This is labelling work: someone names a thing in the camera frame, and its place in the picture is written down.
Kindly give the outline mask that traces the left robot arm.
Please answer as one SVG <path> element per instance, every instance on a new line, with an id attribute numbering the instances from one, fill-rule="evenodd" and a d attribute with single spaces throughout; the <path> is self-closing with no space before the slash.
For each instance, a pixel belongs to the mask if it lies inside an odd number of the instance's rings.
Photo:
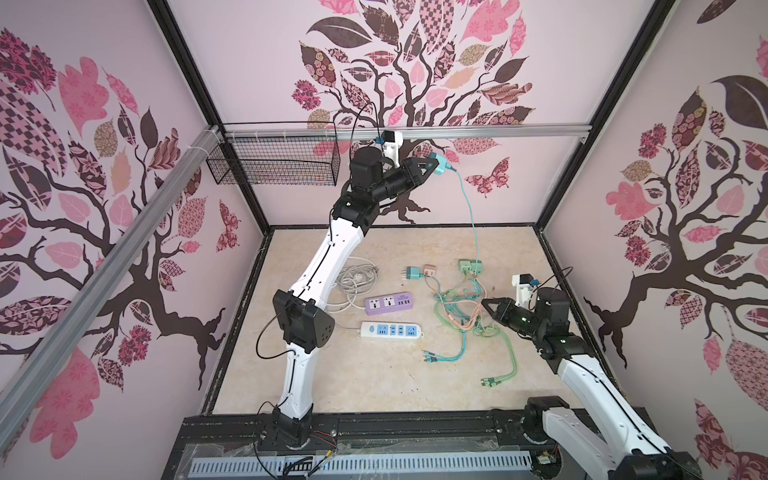
<path id="1" fill-rule="evenodd" d="M 278 438 L 289 447 L 309 441 L 317 356 L 335 329 L 335 320 L 326 311 L 333 284 L 380 215 L 381 204 L 412 192 L 446 166 L 447 160 L 435 153 L 395 161 L 377 147 L 358 149 L 350 161 L 349 179 L 330 210 L 320 247 L 298 280 L 288 290 L 275 292 L 272 302 L 286 343 L 287 365 L 274 415 Z"/>

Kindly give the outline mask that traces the light teal charger plug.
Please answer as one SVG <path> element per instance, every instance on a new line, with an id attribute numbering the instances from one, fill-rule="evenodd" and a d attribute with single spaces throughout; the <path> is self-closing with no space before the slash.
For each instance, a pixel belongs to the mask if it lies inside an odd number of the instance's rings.
<path id="1" fill-rule="evenodd" d="M 455 168 L 450 164 L 446 157 L 435 152 L 430 153 L 428 159 L 434 166 L 432 169 L 434 175 L 443 175 L 446 171 L 455 170 Z"/>

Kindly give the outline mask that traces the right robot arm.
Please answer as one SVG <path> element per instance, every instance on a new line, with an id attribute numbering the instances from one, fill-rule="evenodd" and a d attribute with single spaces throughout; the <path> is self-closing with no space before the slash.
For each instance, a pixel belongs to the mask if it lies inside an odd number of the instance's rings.
<path id="1" fill-rule="evenodd" d="M 673 450 L 643 420 L 610 381 L 594 349 L 571 332 L 570 302 L 563 291 L 537 290 L 533 309 L 508 297 L 481 304 L 495 322 L 532 342 L 591 420 L 585 424 L 558 396 L 531 397 L 521 421 L 529 442 L 555 443 L 589 479 L 701 478 L 693 457 Z"/>

